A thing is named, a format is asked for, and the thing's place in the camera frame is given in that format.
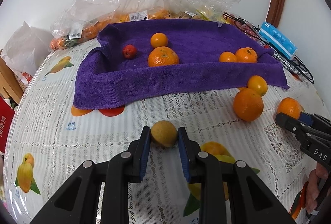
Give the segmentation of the person's right hand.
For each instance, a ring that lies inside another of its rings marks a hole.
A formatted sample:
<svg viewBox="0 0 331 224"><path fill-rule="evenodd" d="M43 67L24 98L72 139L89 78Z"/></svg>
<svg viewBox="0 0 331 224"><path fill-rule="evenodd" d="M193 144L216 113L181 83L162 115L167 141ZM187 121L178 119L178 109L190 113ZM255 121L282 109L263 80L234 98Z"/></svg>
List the person's right hand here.
<svg viewBox="0 0 331 224"><path fill-rule="evenodd" d="M319 195L318 181L328 179L328 170L317 162L317 167L309 174L308 185L306 189L306 211L310 214L318 206L317 197Z"/></svg>

